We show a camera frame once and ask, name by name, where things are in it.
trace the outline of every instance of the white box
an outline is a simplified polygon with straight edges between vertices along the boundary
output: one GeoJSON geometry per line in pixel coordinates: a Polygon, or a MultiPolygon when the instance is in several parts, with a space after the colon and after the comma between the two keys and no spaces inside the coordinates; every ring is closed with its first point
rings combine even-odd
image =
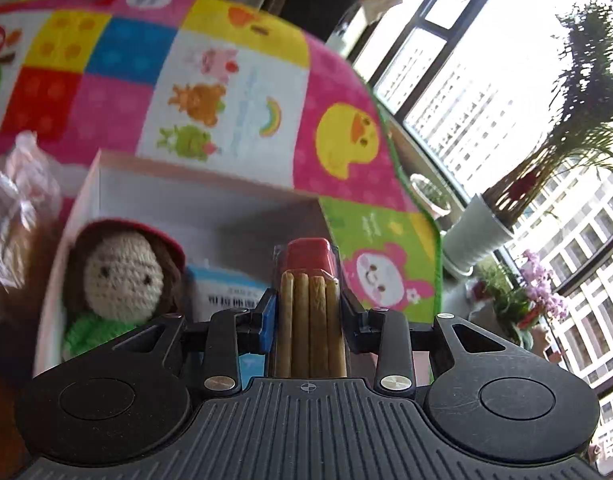
{"type": "Polygon", "coordinates": [[[272,279],[275,245],[299,237],[331,239],[314,194],[101,151],[58,245],[42,308],[34,375],[61,362],[68,253],[81,229],[100,218],[151,225],[184,248],[187,264],[208,262],[264,283],[272,279]]]}

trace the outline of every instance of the red cap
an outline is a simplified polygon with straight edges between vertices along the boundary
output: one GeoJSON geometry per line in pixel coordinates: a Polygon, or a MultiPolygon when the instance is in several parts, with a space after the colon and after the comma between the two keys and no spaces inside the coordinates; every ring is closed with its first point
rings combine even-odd
{"type": "Polygon", "coordinates": [[[326,238],[298,238],[286,246],[286,269],[321,269],[337,275],[335,255],[326,238]]]}
{"type": "Polygon", "coordinates": [[[97,228],[97,227],[106,226],[106,225],[127,227],[130,229],[135,229],[136,231],[139,231],[143,234],[157,236],[158,238],[160,238],[160,240],[162,240],[166,244],[166,247],[169,250],[169,254],[171,255],[171,260],[173,260],[173,263],[175,264],[175,266],[180,271],[184,271],[184,266],[186,264],[186,256],[184,255],[184,251],[182,250],[181,245],[177,243],[175,240],[173,240],[173,238],[171,238],[170,236],[164,234],[162,231],[158,231],[157,229],[154,229],[153,227],[149,225],[142,224],[134,220],[128,220],[126,218],[105,218],[102,220],[96,220],[94,222],[91,222],[87,226],[85,226],[80,231],[80,235],[88,231],[88,229],[97,228]]]}

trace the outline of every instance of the doll face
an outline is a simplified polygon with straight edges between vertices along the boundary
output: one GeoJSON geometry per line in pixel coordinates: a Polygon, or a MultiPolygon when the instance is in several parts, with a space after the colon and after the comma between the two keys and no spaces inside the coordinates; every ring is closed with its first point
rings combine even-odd
{"type": "Polygon", "coordinates": [[[91,310],[105,319],[143,322],[162,295],[164,275],[151,245],[141,234],[110,236],[84,266],[84,294],[91,310]]]}

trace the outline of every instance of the bundle of sticks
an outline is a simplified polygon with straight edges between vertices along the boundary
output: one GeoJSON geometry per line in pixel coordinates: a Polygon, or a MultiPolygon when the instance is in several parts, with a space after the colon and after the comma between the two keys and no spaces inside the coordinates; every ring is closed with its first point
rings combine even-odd
{"type": "Polygon", "coordinates": [[[275,377],[347,376],[337,280],[286,271],[278,324],[275,377]]]}

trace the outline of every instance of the black gripper base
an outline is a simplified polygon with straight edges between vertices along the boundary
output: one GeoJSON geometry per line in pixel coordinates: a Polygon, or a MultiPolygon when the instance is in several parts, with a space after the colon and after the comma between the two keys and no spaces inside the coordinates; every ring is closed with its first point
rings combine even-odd
{"type": "Polygon", "coordinates": [[[599,479],[577,458],[506,466],[462,453],[408,399],[363,380],[256,378],[243,393],[205,402],[175,442],[131,462],[83,468],[39,458],[20,480],[599,479]]]}

